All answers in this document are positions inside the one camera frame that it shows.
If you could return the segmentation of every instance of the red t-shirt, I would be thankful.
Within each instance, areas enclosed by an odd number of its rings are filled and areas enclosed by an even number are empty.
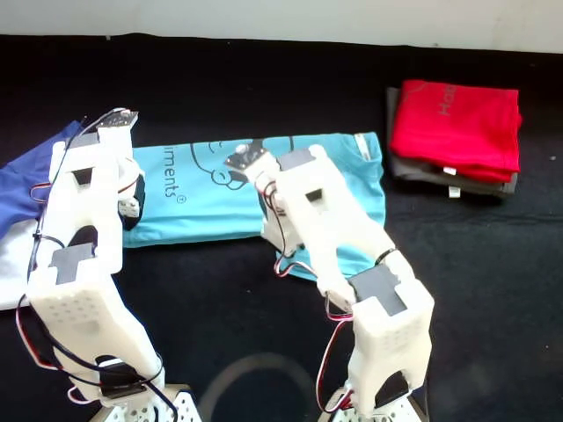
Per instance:
[[[391,149],[477,180],[509,182],[520,171],[520,123],[517,90],[409,80]]]

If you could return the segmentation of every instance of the cartoon print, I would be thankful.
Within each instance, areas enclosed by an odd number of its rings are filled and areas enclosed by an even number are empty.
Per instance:
[[[267,146],[264,145],[264,138],[254,138],[252,139],[252,144],[258,144],[260,147],[267,148]],[[287,138],[287,144],[288,152],[292,151],[294,143],[291,136]],[[197,142],[190,144],[195,165],[197,165],[202,171],[208,173],[213,183],[225,186],[231,189],[231,191],[236,191],[248,183],[248,180],[244,175],[237,173],[236,171],[229,170],[227,166],[223,164],[227,157],[234,152],[234,147],[233,142],[224,141]],[[204,157],[208,156],[209,152],[221,157],[221,164],[219,167],[212,168],[212,166],[205,163]]]

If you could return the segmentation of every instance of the light blue t-shirt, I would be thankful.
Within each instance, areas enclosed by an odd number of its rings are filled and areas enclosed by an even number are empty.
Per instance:
[[[237,145],[251,142],[261,142],[274,156],[322,145],[369,216],[383,224],[381,149],[376,134],[364,134],[364,139],[369,159],[362,156],[353,135],[343,134],[135,148],[135,160],[146,173],[145,204],[141,221],[124,231],[123,245],[133,248],[259,236],[263,214],[258,194],[244,177],[224,165]],[[338,256],[347,277],[374,265],[373,259],[347,247],[339,248]],[[298,251],[291,260],[310,262],[307,251]],[[299,267],[292,274],[311,278]]]

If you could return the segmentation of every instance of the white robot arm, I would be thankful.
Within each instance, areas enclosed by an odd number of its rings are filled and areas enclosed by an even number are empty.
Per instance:
[[[371,220],[319,145],[277,159],[239,145],[226,162],[261,193],[262,236],[283,256],[304,246],[319,292],[351,313],[355,348],[348,364],[351,402],[365,418],[384,413],[424,383],[434,300],[384,228]],[[347,280],[337,248],[356,247],[374,267]]]
[[[112,279],[122,265],[122,226],[132,227],[143,210],[130,135],[136,119],[114,109],[91,125],[97,132],[86,128],[54,146],[26,295],[58,360],[41,366],[64,371],[85,402],[105,406],[94,420],[198,421],[189,393],[166,389],[162,359]]]

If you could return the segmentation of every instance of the black surface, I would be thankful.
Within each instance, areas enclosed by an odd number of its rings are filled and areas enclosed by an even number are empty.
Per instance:
[[[521,91],[523,174],[505,201],[384,180],[387,229],[435,298],[436,422],[563,417],[563,60],[409,47],[261,41],[0,38],[0,130],[8,161],[84,114],[140,111],[137,146],[273,135],[384,138],[384,89],[406,77]],[[277,280],[258,238],[126,251],[116,282],[171,382],[201,397],[229,364],[272,352],[314,378],[332,325],[307,281]],[[13,312],[0,314],[3,420],[87,420],[63,376],[36,368]],[[345,376],[344,332],[327,374]],[[299,421],[307,401],[276,371],[243,376],[214,420]]]

